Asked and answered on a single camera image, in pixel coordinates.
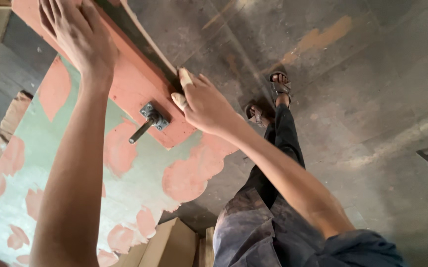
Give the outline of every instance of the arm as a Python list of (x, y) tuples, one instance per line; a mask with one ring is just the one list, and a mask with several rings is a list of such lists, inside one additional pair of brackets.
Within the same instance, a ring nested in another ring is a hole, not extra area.
[(116, 48), (91, 2), (40, 2), (43, 26), (81, 73), (54, 159), (30, 254), (32, 266), (97, 266), (105, 111)]
[(285, 200), (325, 238), (353, 230), (336, 198), (296, 161), (260, 137), (203, 75), (180, 70), (181, 94), (172, 95), (186, 120), (240, 148), (262, 170)]

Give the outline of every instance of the hand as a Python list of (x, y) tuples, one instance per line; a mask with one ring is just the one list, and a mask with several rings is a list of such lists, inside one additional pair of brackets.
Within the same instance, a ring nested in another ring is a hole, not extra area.
[(39, 0), (39, 15), (82, 78), (111, 82), (117, 48), (91, 0), (82, 0), (80, 7), (73, 0)]
[(184, 112), (188, 123), (199, 130), (223, 136), (243, 121), (217, 88), (200, 74), (198, 78), (185, 68), (179, 70), (184, 95), (171, 94), (175, 104)]

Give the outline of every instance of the sandal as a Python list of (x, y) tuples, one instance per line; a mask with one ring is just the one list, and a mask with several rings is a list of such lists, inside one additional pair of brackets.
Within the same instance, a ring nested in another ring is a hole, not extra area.
[[(250, 113), (252, 106), (255, 106), (255, 115), (254, 116), (252, 116), (252, 114)], [(262, 123), (263, 110), (261, 108), (259, 108), (257, 105), (254, 105), (253, 103), (249, 103), (245, 107), (245, 114), (246, 114), (246, 117), (249, 121), (258, 124), (258, 126), (260, 126), (262, 128), (267, 127), (267, 125), (264, 125)]]
[(278, 98), (278, 96), (280, 94), (288, 94), (288, 98), (290, 100), (290, 103), (288, 104), (288, 108), (290, 107), (291, 104), (291, 98), (293, 97), (293, 94), (291, 93), (291, 81), (290, 79), (289, 82), (287, 84), (281, 84), (279, 82), (274, 82), (273, 81), (273, 76), (274, 75), (283, 75), (288, 79), (288, 76), (282, 72), (282, 71), (275, 71), (272, 74), (270, 74), (270, 83), (271, 83), (271, 90), (272, 90), (272, 99), (273, 99), (273, 105), (275, 105), (276, 103), (276, 99)]

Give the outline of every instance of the black pants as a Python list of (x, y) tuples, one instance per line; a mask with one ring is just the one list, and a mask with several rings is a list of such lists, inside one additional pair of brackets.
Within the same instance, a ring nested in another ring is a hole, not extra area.
[[(276, 108), (275, 123), (271, 123), (266, 128), (265, 139), (274, 144), (283, 153), (293, 158), (303, 168), (305, 161), (298, 143), (298, 134), (294, 126), (294, 119), (290, 110), (285, 104), (280, 104)], [(279, 195), (278, 190), (270, 183), (263, 172), (255, 165), (250, 172), (250, 176), (245, 185), (239, 190), (255, 188), (263, 202), (270, 209)]]

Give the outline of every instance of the foot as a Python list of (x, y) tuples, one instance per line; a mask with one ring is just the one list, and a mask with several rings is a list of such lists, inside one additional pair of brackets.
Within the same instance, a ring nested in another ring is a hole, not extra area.
[[(259, 110), (257, 109), (257, 107), (256, 106), (252, 106), (251, 108), (250, 108), (250, 115), (252, 115), (252, 118), (255, 120), (255, 112), (259, 112)], [(270, 124), (270, 123), (273, 123), (273, 118), (270, 118), (270, 117), (267, 117), (266, 116), (266, 114), (264, 114), (264, 113), (262, 113), (262, 120), (261, 120), (261, 125), (263, 126), (263, 127), (268, 127), (268, 125)]]
[[(290, 82), (288, 78), (282, 74), (274, 75), (272, 77), (273, 82), (277, 82), (279, 84), (285, 85)], [(281, 93), (276, 99), (275, 106), (279, 106), (280, 104), (285, 104), (286, 106), (290, 105), (290, 98), (288, 94)]]

